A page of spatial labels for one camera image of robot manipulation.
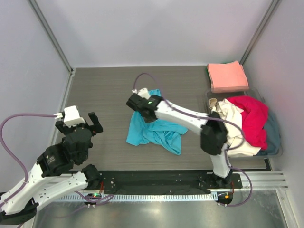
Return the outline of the turquoise t shirt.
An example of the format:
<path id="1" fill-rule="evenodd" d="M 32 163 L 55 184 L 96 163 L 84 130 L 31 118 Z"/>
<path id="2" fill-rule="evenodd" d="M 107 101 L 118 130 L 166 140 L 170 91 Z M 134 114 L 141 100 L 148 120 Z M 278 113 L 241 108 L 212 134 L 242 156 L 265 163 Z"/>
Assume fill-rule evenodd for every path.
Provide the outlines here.
<path id="1" fill-rule="evenodd" d="M 151 95 L 161 96 L 158 89 L 149 91 Z M 187 128 L 170 121 L 157 119 L 146 123 L 141 115 L 134 111 L 129 125 L 126 142 L 133 146 L 154 143 L 169 152 L 181 154 L 181 136 L 188 131 Z"/>

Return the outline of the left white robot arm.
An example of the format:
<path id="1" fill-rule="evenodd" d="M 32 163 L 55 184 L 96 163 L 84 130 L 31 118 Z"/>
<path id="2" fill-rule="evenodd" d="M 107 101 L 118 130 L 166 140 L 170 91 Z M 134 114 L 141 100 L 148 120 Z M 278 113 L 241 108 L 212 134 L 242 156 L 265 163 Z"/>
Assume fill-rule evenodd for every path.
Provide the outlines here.
<path id="1" fill-rule="evenodd" d="M 78 190 L 96 190 L 101 184 L 97 168 L 89 164 L 72 177 L 50 187 L 48 183 L 68 172 L 74 165 L 81 165 L 88 159 L 92 148 L 92 137 L 103 132 L 94 112 L 88 113 L 92 125 L 79 116 L 78 112 L 67 111 L 55 114 L 55 126 L 64 135 L 61 142 L 51 145 L 37 158 L 30 171 L 8 149 L 4 140 L 1 144 L 9 155 L 22 167 L 25 177 L 11 190 L 0 194 L 0 223 L 21 225 L 51 202 Z"/>

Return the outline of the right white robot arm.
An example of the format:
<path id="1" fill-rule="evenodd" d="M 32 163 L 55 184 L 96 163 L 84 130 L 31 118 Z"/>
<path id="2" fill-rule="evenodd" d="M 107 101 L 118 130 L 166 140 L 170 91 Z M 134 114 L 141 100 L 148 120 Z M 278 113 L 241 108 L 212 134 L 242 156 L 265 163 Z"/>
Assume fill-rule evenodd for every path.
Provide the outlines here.
<path id="1" fill-rule="evenodd" d="M 225 120 L 217 113 L 200 113 L 175 105 L 158 95 L 133 93 L 126 102 L 148 122 L 165 120 L 181 125 L 200 136 L 200 147 L 213 165 L 212 181 L 216 187 L 225 188 L 231 183 L 232 168 L 228 160 L 228 131 Z"/>

